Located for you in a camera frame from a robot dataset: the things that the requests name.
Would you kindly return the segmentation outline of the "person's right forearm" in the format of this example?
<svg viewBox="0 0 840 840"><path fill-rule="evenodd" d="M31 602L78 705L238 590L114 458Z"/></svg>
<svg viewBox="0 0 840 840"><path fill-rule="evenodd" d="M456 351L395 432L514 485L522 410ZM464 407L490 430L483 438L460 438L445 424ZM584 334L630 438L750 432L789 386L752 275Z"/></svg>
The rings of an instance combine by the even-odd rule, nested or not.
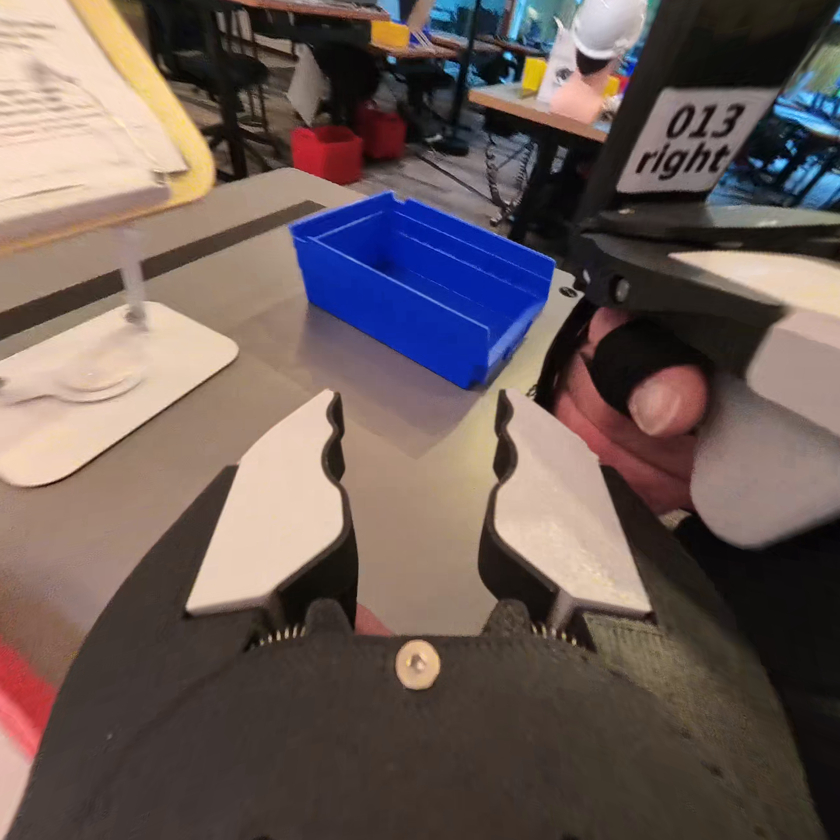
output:
<svg viewBox="0 0 840 840"><path fill-rule="evenodd" d="M838 838L838 520L756 551L642 520L626 534L670 637L652 687L732 794L722 836Z"/></svg>

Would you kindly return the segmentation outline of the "white document stand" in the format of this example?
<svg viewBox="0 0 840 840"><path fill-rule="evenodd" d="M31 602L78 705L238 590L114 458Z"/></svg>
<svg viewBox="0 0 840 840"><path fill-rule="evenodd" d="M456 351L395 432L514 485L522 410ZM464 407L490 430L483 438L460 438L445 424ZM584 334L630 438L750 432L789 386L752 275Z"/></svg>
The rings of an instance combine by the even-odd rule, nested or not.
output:
<svg viewBox="0 0 840 840"><path fill-rule="evenodd" d="M147 301L140 232L118 227L126 303L2 360L1 478L52 485L238 357L235 341Z"/></svg>

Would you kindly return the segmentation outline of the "red blurred object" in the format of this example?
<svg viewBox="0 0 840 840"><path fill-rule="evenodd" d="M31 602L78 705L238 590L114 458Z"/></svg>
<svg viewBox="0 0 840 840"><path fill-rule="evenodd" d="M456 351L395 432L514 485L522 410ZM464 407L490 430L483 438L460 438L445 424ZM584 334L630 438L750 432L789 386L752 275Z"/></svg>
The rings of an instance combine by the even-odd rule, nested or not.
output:
<svg viewBox="0 0 840 840"><path fill-rule="evenodd" d="M55 700L55 688L2 639L1 731L29 763L38 754Z"/></svg>

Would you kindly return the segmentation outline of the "paper sheets on yellow board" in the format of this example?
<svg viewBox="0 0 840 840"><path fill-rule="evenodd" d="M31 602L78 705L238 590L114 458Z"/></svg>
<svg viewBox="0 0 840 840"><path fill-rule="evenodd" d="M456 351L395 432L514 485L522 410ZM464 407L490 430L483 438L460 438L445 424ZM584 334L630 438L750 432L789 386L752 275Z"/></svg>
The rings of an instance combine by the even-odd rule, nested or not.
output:
<svg viewBox="0 0 840 840"><path fill-rule="evenodd" d="M111 2L2 2L2 256L195 203L207 143Z"/></svg>

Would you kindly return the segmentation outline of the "long wooden table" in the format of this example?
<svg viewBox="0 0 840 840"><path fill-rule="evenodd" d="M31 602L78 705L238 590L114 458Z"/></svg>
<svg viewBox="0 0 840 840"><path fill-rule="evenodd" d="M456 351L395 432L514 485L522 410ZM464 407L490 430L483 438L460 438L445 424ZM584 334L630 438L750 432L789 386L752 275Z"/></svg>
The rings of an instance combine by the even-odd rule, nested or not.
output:
<svg viewBox="0 0 840 840"><path fill-rule="evenodd" d="M361 109L374 98L384 70L406 85L403 117L408 132L438 153L462 158L468 153L461 112L469 89L469 69L485 65L501 70L505 55L513 54L514 77L519 80L527 57L543 53L505 38L502 24L506 16L494 17L494 28L482 2L462 2L466 24L463 35L446 33L427 21L439 2L400 2L408 11L405 24L409 36L405 46L391 47L375 25L391 24L381 2L233 2L234 22L248 18L252 36L285 39L294 46L310 48L329 85L326 99L334 124L362 128ZM426 96L446 86L450 77L444 71L448 60L458 65L458 78L449 114L430 134L422 133Z"/></svg>

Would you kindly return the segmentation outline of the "white printed bag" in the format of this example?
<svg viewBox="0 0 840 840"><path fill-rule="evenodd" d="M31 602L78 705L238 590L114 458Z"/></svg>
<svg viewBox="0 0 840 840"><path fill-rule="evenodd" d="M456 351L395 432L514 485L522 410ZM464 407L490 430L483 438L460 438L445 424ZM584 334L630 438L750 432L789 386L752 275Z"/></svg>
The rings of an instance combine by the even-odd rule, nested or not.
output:
<svg viewBox="0 0 840 840"><path fill-rule="evenodd" d="M549 106L560 89L576 70L576 46L571 31L564 27L559 18L554 19L557 31L547 58L547 66L540 83L537 100Z"/></svg>

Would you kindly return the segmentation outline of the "blue plastic box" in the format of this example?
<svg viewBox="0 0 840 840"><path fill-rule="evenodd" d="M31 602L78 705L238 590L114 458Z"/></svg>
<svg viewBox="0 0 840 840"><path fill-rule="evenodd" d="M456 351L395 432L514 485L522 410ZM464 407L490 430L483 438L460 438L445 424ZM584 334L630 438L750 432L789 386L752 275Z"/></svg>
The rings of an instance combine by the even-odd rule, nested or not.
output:
<svg viewBox="0 0 840 840"><path fill-rule="evenodd" d="M494 380L550 296L552 258L393 192L289 230L312 305L465 390Z"/></svg>

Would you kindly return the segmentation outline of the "red plastic bin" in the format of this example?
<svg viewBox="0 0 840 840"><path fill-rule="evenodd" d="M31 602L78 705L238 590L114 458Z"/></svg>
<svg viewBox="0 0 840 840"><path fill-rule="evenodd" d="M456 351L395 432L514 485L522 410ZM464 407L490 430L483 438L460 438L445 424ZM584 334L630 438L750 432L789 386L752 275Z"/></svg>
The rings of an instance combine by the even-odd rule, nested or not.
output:
<svg viewBox="0 0 840 840"><path fill-rule="evenodd" d="M300 127L290 134L295 169L347 186L362 177L364 144L351 129L337 125Z"/></svg>
<svg viewBox="0 0 840 840"><path fill-rule="evenodd" d="M353 131L362 141L362 152L367 161L398 161L405 153L404 120L397 112L383 111L372 101L357 108Z"/></svg>

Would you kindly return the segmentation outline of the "white hard hat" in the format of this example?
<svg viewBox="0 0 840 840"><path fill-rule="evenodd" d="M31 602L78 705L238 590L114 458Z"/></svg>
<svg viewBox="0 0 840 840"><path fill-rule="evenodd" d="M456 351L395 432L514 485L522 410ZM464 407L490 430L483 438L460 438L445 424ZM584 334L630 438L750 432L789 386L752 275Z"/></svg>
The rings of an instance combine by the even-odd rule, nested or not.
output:
<svg viewBox="0 0 840 840"><path fill-rule="evenodd" d="M647 1L583 1L570 30L574 45L593 60L622 56L641 37L647 11Z"/></svg>

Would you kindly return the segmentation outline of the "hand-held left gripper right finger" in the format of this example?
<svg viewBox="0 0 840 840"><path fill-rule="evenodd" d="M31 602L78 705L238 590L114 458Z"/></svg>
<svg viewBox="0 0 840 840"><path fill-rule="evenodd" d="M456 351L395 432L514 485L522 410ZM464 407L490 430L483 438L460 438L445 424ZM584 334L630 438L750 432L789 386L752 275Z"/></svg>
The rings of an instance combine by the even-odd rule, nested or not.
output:
<svg viewBox="0 0 840 840"><path fill-rule="evenodd" d="M584 613L651 617L602 466L567 427L516 390L499 391L497 479L479 539L479 577L524 604L543 634Z"/></svg>

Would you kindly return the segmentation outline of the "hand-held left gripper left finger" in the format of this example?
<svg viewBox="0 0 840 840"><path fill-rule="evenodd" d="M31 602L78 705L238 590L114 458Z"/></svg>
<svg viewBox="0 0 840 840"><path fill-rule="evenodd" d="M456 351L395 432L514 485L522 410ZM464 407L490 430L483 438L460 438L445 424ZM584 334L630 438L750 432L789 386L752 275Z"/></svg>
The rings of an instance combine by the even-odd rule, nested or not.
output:
<svg viewBox="0 0 840 840"><path fill-rule="evenodd" d="M333 599L355 624L359 555L344 473L343 405L324 390L239 460L189 596L194 617L259 610L280 629Z"/></svg>

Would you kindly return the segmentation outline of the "person's right hand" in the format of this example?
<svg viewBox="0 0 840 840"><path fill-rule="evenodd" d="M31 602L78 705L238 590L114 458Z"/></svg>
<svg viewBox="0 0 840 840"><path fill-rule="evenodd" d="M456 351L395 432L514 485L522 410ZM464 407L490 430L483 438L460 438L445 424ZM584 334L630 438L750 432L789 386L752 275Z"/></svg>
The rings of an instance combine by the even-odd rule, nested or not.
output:
<svg viewBox="0 0 840 840"><path fill-rule="evenodd" d="M710 365L647 318L598 308L545 359L537 402L657 515L694 512L690 479Z"/></svg>

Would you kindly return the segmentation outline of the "pink mannequin head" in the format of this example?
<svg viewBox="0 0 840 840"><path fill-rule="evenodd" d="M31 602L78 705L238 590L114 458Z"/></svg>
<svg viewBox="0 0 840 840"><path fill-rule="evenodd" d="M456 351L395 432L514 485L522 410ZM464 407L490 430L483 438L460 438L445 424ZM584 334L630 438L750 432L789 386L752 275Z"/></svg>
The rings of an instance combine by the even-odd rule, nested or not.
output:
<svg viewBox="0 0 840 840"><path fill-rule="evenodd" d="M564 119L594 124L602 112L607 81L620 59L595 59L577 49L574 71L553 94L549 111Z"/></svg>

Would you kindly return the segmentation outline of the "black chair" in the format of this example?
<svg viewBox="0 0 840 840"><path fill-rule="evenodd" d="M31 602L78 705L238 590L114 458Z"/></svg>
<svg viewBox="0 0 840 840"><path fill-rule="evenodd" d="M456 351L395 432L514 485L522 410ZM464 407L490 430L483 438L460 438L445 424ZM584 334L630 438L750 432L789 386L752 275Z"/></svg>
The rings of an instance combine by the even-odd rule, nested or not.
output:
<svg viewBox="0 0 840 840"><path fill-rule="evenodd" d="M221 182L249 175L248 158L260 172L269 172L265 157L251 147L255 134L238 120L240 94L252 93L268 78L267 68L255 57L224 46L218 17L231 22L245 8L225 1L142 1L151 57L164 79L196 88L216 103L220 122L200 129L208 148L227 148L231 172L217 170Z"/></svg>

